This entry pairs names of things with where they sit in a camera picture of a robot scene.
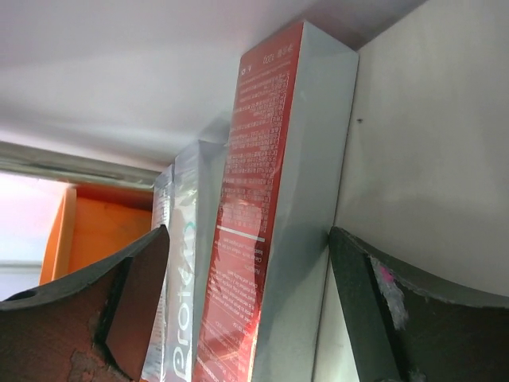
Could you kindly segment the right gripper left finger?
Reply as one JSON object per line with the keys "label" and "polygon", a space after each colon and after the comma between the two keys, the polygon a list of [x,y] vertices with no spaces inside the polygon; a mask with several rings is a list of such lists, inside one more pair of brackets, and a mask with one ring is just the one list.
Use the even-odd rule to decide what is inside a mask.
{"label": "right gripper left finger", "polygon": [[163,227],[1,303],[3,381],[139,381],[159,299]]}

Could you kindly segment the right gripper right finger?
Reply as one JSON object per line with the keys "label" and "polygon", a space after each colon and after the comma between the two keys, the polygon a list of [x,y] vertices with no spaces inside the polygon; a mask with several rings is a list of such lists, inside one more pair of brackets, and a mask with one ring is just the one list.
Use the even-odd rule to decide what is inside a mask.
{"label": "right gripper right finger", "polygon": [[450,282],[333,227],[336,288],[361,381],[506,381],[508,298]]}

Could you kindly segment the silver Protefix toothpaste box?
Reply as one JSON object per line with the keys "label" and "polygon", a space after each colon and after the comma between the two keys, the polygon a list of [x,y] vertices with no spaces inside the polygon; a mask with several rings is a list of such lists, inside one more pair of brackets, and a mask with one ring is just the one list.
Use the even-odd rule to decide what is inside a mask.
{"label": "silver Protefix toothpaste box", "polygon": [[173,164],[165,381],[192,378],[226,155],[224,143],[199,140]]}

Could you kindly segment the silver-sided red toothpaste box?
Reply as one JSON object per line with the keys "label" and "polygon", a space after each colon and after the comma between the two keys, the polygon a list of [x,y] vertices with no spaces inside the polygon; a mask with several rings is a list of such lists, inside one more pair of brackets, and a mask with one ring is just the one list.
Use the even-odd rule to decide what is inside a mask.
{"label": "silver-sided red toothpaste box", "polygon": [[242,56],[193,380],[311,380],[358,63],[308,21]]}

